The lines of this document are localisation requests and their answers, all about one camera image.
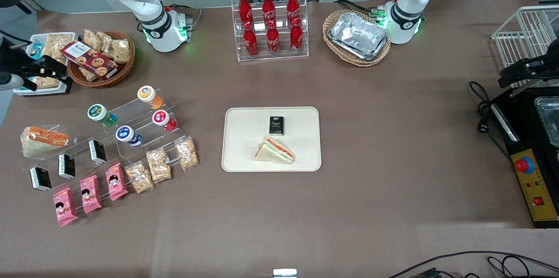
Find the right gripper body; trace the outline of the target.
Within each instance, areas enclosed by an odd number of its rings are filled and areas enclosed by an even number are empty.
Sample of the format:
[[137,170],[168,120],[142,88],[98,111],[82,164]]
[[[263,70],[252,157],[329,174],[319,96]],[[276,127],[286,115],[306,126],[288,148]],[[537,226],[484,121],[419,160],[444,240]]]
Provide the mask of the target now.
[[27,56],[21,48],[12,48],[14,46],[11,41],[1,38],[0,71],[12,73],[22,78],[32,77],[30,68],[34,60]]

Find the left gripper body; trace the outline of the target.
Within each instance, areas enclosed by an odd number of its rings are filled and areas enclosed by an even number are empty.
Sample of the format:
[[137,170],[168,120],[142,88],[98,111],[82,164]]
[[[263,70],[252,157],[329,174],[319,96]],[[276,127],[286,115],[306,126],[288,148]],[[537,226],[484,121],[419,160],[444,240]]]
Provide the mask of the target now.
[[524,63],[522,73],[528,79],[558,79],[559,52],[552,51]]

